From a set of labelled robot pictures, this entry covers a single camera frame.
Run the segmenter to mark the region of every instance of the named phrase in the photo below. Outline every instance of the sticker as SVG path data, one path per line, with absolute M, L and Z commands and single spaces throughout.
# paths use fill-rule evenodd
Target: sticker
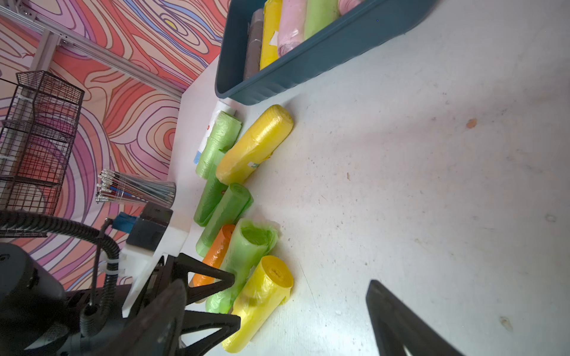
M 273 34 L 271 41 L 269 41 L 270 46 L 277 46 L 277 36 L 279 36 L 279 31 L 275 31 L 275 33 Z
M 200 161 L 200 156 L 202 155 L 202 152 L 198 151 L 196 152 L 196 156 L 194 157 L 194 164 L 197 165 L 198 162 Z

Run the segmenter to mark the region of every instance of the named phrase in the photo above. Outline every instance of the garbage bag roll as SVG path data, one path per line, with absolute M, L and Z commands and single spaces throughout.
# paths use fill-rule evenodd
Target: garbage bag roll
M 202 260 L 203 263 L 210 267 L 220 268 L 223 258 L 226 256 L 227 248 L 230 247 L 231 235 L 233 234 L 235 225 L 224 225 L 220 229 L 218 236 L 214 240 L 212 247 L 208 250 L 206 257 Z M 204 275 L 194 275 L 192 277 L 191 285 L 200 287 L 201 285 L 212 284 L 214 277 Z
M 218 114 L 210 137 L 207 139 L 206 148 L 200 155 L 200 161 L 196 166 L 196 174 L 199 177 L 208 179 L 216 152 L 229 150 L 237 140 L 241 129 L 242 123 L 232 115 L 223 111 Z
M 305 40 L 340 17 L 338 0 L 307 0 Z
M 206 257 L 222 226 L 235 224 L 252 204 L 253 198 L 247 188 L 237 183 L 230 184 L 196 242 L 196 252 Z
M 274 39 L 274 36 L 279 31 L 282 4 L 283 0 L 267 0 L 263 8 L 263 42 L 261 44 L 259 70 L 279 59 L 277 38 Z
M 289 299 L 292 287 L 293 275 L 285 262 L 275 256 L 262 258 L 234 301 L 232 314 L 242 319 L 241 327 L 222 342 L 224 350 L 243 350 L 273 310 Z
M 347 12 L 354 9 L 356 6 L 360 5 L 363 0 L 339 0 L 339 12 L 340 15 L 344 15 Z
M 279 57 L 297 47 L 305 40 L 305 17 L 307 0 L 283 0 L 281 23 L 277 36 Z
M 243 79 L 247 80 L 259 72 L 261 60 L 261 44 L 263 42 L 263 9 L 253 13 L 251 25 L 247 35 L 246 66 L 243 70 Z
M 227 314 L 230 311 L 251 269 L 258 265 L 263 256 L 271 252 L 278 239 L 279 232 L 271 225 L 256 224 L 249 219 L 241 219 L 238 222 L 226 257 L 220 266 L 220 269 L 235 276 L 235 282 L 230 288 L 208 298 L 208 313 Z
M 208 180 L 206 181 L 206 186 L 198 202 L 198 207 L 194 213 L 194 221 L 200 226 L 206 226 L 212 214 L 214 213 L 215 207 L 222 200 L 223 194 L 227 190 L 227 185 L 221 183 L 215 176 L 216 168 L 219 162 L 222 160 L 223 155 L 226 154 L 223 150 L 218 150 L 215 153 L 214 161 L 210 169 L 210 174 L 208 175 Z
M 194 164 L 197 165 L 200 161 L 200 156 L 206 148 L 206 143 L 208 142 L 208 137 L 210 137 L 210 133 L 212 132 L 212 127 L 214 127 L 215 119 L 218 118 L 218 115 L 221 111 L 224 111 L 226 114 L 233 115 L 235 114 L 235 109 L 231 106 L 227 105 L 226 103 L 218 100 L 215 104 L 214 111 L 212 112 L 212 116 L 210 118 L 210 122 L 208 123 L 208 127 L 206 129 L 206 133 L 200 142 L 200 146 L 198 147 L 198 151 L 196 152 L 196 156 L 194 157 Z
M 216 177 L 224 184 L 243 183 L 292 129 L 293 119 L 287 110 L 281 105 L 270 106 L 222 158 Z

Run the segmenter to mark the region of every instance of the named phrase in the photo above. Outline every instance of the wavy line pattern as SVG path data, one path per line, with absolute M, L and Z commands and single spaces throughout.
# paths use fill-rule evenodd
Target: wavy line pattern
M 53 1 L 49 3 L 55 11 Z M 74 9 L 72 2 L 66 2 Z M 28 70 L 39 35 L 0 17 L 0 71 L 15 81 L 15 73 Z M 180 103 L 103 64 L 58 49 L 50 71 L 85 90 L 78 133 L 66 171 L 56 216 L 99 227 L 120 211 L 138 215 L 137 206 L 95 203 L 97 175 L 102 168 L 166 179 Z M 14 88 L 0 86 L 0 116 L 5 116 Z M 120 246 L 126 235 L 111 235 Z M 66 236 L 20 238 L 12 243 L 24 248 L 66 289 L 91 284 L 95 247 Z M 100 285 L 103 275 L 99 276 Z
M 229 0 L 29 0 L 27 5 L 186 89 L 219 54 Z

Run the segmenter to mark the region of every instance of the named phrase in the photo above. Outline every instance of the pink garbage bag roll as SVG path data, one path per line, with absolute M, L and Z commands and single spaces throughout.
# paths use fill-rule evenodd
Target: pink garbage bag roll
M 356 6 L 360 5 L 363 0 L 339 0 L 339 12 L 341 15 L 354 9 Z
M 304 41 L 306 13 L 307 0 L 283 0 L 277 36 L 279 57 L 284 56 Z

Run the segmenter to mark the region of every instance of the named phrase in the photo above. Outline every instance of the blue plastic bin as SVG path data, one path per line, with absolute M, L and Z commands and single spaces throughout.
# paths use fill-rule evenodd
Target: blue plastic bin
M 253 77 L 243 81 L 247 29 L 266 0 L 232 0 L 215 93 L 254 105 L 346 62 L 419 24 L 437 0 L 366 0 Z

